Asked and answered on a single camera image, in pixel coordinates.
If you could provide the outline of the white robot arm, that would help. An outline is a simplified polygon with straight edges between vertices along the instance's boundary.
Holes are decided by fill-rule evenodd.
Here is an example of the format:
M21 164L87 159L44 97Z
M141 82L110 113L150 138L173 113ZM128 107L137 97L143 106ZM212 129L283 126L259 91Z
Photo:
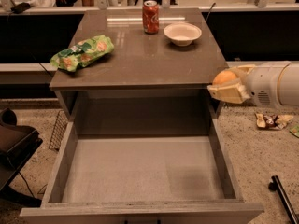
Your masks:
M299 64L280 61L231 67L218 73L207 88L212 98L226 103L299 106Z

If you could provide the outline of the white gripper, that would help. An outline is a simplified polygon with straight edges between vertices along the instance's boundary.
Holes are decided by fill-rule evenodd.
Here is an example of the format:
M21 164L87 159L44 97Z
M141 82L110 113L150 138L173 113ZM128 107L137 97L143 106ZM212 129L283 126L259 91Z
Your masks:
M207 88L212 98L226 103L242 104L250 98L256 106L281 108L290 104L289 65L289 61L281 61L234 66L230 70L237 78L221 79ZM240 79L245 77L246 86Z

